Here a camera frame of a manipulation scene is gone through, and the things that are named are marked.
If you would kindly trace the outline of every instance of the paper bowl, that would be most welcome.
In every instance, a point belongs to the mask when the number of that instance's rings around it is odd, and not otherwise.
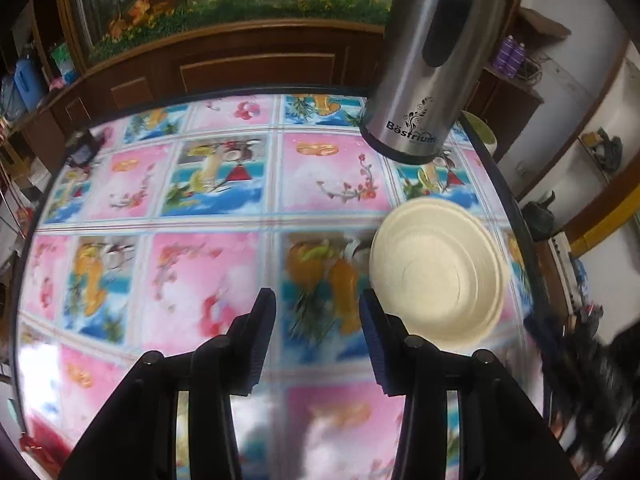
[[[415,198],[376,232],[369,278],[385,312],[442,350],[470,349],[500,319],[506,264],[484,226],[460,206]]]

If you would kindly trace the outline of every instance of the blue plastic jug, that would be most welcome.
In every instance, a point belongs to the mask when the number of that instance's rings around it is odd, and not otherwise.
[[[14,81],[27,110],[33,112],[47,94],[42,76],[31,59],[19,59],[15,64]]]

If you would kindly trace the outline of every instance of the stainless steel thermos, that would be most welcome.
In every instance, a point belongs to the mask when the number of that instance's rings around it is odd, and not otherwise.
[[[405,164],[430,162],[487,62],[503,14],[504,0],[393,0],[360,121],[369,145]]]

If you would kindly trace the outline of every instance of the black table edge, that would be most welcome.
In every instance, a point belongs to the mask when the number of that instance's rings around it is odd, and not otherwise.
[[[227,88],[223,90],[217,90],[213,92],[206,92],[202,94],[192,94],[188,96],[181,96],[179,98],[165,99],[156,101],[153,103],[145,103],[141,105],[137,105],[135,107],[126,108],[124,110],[118,110],[117,112],[113,112],[110,114],[105,114],[99,117],[96,120],[91,120],[83,127],[91,128],[97,126],[98,124],[103,124],[108,121],[113,121],[119,119],[124,116],[128,116],[131,114],[136,114],[139,112],[143,112],[144,110],[149,110],[150,107],[153,108],[161,108],[165,106],[171,105],[179,105],[184,103],[190,103],[194,101],[201,101],[205,99],[219,99],[223,97],[233,96],[233,95],[259,95],[259,94],[314,94],[314,93],[322,93],[322,94],[331,94],[331,95],[345,95],[345,96],[355,96],[355,97],[366,97],[367,89],[366,88],[348,88],[343,86],[322,86],[322,85],[308,85],[308,86],[253,86],[253,87],[239,87],[239,88]],[[498,169],[497,164],[493,160],[492,156],[487,151],[484,143],[476,134],[476,131],[473,129],[471,124],[466,120],[464,114],[460,115],[460,123],[462,127],[466,131],[466,134],[471,142],[471,145],[476,150],[478,157],[480,158],[480,162],[484,166],[489,178],[494,184],[496,193],[498,194],[498,198],[504,207],[504,211],[507,215],[509,223],[511,225],[511,229],[513,230],[513,234],[516,237],[516,241],[518,242],[518,246],[520,248],[520,252],[522,253],[522,259],[524,261],[525,271],[527,273],[527,277],[529,279],[529,283],[531,286],[531,294],[533,298],[533,309],[536,315],[540,314],[544,316],[549,312],[549,301],[548,296],[546,294],[546,288],[544,279],[542,274],[540,273],[540,268],[538,266],[538,257],[536,256],[536,252],[533,247],[533,241],[531,239],[531,235],[529,233],[529,229],[522,218],[520,213],[520,209],[518,208],[518,204],[516,203],[513,194],[511,193],[511,189],[509,188],[507,182],[505,181],[502,173]],[[12,289],[13,297],[12,297],[12,310],[11,310],[11,319],[10,319],[10,336],[9,336],[9,345],[10,352],[9,356],[11,359],[10,367],[11,374],[13,376],[14,383],[14,396],[18,406],[18,423],[20,424],[23,431],[26,431],[26,423],[24,420],[24,412],[22,408],[22,397],[20,396],[20,375],[18,373],[18,365],[17,365],[17,349],[18,349],[18,341],[17,341],[17,330],[18,330],[18,306],[20,302],[20,294],[22,290],[22,276],[24,274],[24,269],[26,266],[26,262],[31,251],[31,242],[33,240],[33,234],[36,231],[36,227],[40,223],[40,217],[44,211],[44,207],[46,206],[47,199],[51,193],[51,190],[54,184],[57,182],[58,177],[60,176],[60,172],[64,168],[64,164],[62,164],[58,170],[56,170],[55,174],[51,175],[49,183],[47,184],[47,189],[42,194],[42,198],[40,199],[40,205],[33,216],[33,220],[31,221],[31,225],[29,228],[29,232],[24,241],[24,246],[22,248],[22,253],[20,254],[20,261],[18,263],[18,267],[14,274]]]

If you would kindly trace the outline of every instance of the thermos base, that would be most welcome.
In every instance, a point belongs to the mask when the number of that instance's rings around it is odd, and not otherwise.
[[[362,122],[360,123],[360,135],[367,144],[380,155],[386,156],[386,158],[390,158],[396,162],[401,162],[402,164],[421,166],[423,164],[428,164],[435,158],[435,155],[409,155],[408,153],[398,152],[398,150],[394,150],[393,148],[388,147],[384,142],[377,140],[376,137],[371,135]]]

